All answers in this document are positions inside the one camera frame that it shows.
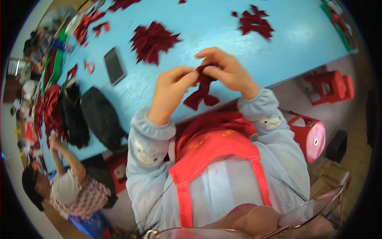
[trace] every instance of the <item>cartoon patch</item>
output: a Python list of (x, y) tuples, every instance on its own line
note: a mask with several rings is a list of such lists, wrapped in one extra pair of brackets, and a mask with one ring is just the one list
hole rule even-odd
[(137, 149), (137, 158), (141, 163), (146, 165), (151, 165), (154, 163), (155, 159), (146, 154), (145, 149), (138, 140), (135, 141), (135, 148)]
[(259, 123), (265, 124), (267, 130), (275, 130), (281, 125), (281, 117), (271, 118), (267, 117), (265, 119), (259, 120)]

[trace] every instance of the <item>black bag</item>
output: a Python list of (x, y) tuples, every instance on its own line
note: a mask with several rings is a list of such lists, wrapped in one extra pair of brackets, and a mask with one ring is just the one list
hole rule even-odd
[(58, 95), (64, 135), (71, 145), (88, 146), (90, 135), (81, 109), (81, 94), (75, 79), (65, 82)]
[(124, 148), (121, 140), (129, 135), (121, 128), (113, 106), (97, 88), (83, 94), (81, 107), (90, 130), (106, 148), (112, 152)]

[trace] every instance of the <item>concrete floor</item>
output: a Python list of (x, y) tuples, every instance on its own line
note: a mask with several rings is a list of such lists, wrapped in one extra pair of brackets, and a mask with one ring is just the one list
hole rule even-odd
[[(312, 84), (304, 81), (304, 77), (309, 73), (285, 81), (271, 89), (280, 102), (280, 108), (292, 110), (324, 122), (327, 144), (337, 130), (344, 129), (348, 131), (348, 152), (341, 163), (352, 174), (349, 190), (344, 197), (344, 216), (346, 218), (358, 198), (368, 172), (371, 150), (366, 145), (365, 100), (364, 93), (360, 92), (361, 89), (355, 74), (352, 56), (328, 63), (327, 69), (329, 71), (340, 70), (342, 75), (352, 77), (355, 89), (354, 99), (313, 107), (311, 101), (319, 99), (319, 95)], [(285, 117), (289, 120), (293, 116), (286, 114)], [(119, 200), (116, 205), (111, 210), (103, 210), (103, 213), (113, 227), (117, 226), (128, 230), (135, 225), (131, 201), (126, 190), (118, 194), (118, 197)]]

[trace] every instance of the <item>eyeglasses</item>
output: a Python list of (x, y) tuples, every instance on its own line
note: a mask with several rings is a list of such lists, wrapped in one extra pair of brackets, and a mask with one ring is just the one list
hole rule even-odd
[[(283, 231), (296, 229), (316, 218), (336, 199), (340, 199), (340, 226), (342, 223), (342, 192), (340, 185), (331, 191), (303, 203), (278, 221), (279, 229), (258, 239), (267, 239)], [(219, 228), (171, 228), (163, 231), (149, 230), (145, 239), (251, 239), (242, 231)]]

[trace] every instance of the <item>light blue sleeve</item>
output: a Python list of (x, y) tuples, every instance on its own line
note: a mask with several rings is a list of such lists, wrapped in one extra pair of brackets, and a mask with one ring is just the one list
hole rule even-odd
[(156, 125), (147, 119), (148, 111), (145, 107), (134, 115), (128, 139), (126, 188), (137, 223), (155, 214), (173, 165), (163, 160), (175, 136), (175, 124)]
[(278, 105), (270, 89), (261, 89), (251, 100), (238, 101), (239, 111), (246, 120), (253, 122), (257, 130), (252, 140), (260, 151), (261, 160), (271, 162), (276, 158), (293, 182), (292, 186), (309, 197), (309, 175), (304, 154), (293, 139), (295, 134), (277, 109)]

